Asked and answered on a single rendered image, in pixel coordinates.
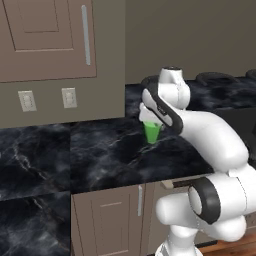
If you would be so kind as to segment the green cup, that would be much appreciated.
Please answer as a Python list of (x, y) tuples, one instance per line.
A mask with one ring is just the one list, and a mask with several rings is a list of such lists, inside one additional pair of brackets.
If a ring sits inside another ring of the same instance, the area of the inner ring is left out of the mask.
[(154, 144), (158, 139), (161, 126), (159, 124), (152, 123), (152, 122), (144, 122), (143, 125), (144, 125), (147, 142), (150, 144)]

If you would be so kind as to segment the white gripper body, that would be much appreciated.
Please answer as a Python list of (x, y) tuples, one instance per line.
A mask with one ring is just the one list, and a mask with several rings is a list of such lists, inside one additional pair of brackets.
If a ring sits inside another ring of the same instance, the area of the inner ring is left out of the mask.
[(152, 112), (150, 111), (143, 102), (139, 105), (139, 120), (141, 122), (150, 122), (157, 125), (162, 125), (162, 121)]

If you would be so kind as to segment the beige wall outlet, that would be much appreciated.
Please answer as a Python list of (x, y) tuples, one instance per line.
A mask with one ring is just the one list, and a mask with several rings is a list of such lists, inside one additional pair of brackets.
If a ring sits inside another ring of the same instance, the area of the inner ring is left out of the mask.
[(77, 99), (76, 91), (74, 88), (62, 88), (63, 105), (65, 108), (76, 108)]
[(22, 110), (24, 112), (37, 110), (32, 91), (19, 91), (18, 95), (19, 95)]

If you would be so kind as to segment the brown wall cupboard door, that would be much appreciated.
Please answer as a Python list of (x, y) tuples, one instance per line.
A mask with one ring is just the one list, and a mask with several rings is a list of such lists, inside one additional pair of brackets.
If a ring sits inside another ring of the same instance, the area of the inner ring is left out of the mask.
[[(82, 5), (88, 14), (90, 66)], [(0, 82), (95, 75), (92, 0), (0, 0)]]

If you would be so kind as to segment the brown drawer front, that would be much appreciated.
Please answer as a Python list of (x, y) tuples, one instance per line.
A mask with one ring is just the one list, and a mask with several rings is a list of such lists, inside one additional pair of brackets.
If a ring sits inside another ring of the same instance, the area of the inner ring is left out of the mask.
[(189, 206), (191, 206), (194, 199), (198, 199), (199, 201), (205, 201), (207, 195), (213, 190), (213, 187), (208, 179), (208, 175), (191, 176), (186, 178), (169, 180), (180, 181), (191, 179), (194, 179), (194, 182), (190, 186), (174, 188), (171, 190), (164, 189), (160, 185), (161, 181), (157, 182), (155, 186), (155, 195), (157, 199), (166, 196), (174, 196), (177, 200), (184, 201)]

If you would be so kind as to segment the brown base cupboard door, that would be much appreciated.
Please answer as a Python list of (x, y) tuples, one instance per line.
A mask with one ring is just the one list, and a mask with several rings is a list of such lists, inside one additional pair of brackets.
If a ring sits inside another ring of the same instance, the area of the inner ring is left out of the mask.
[(140, 256), (138, 186), (71, 196), (72, 256)]

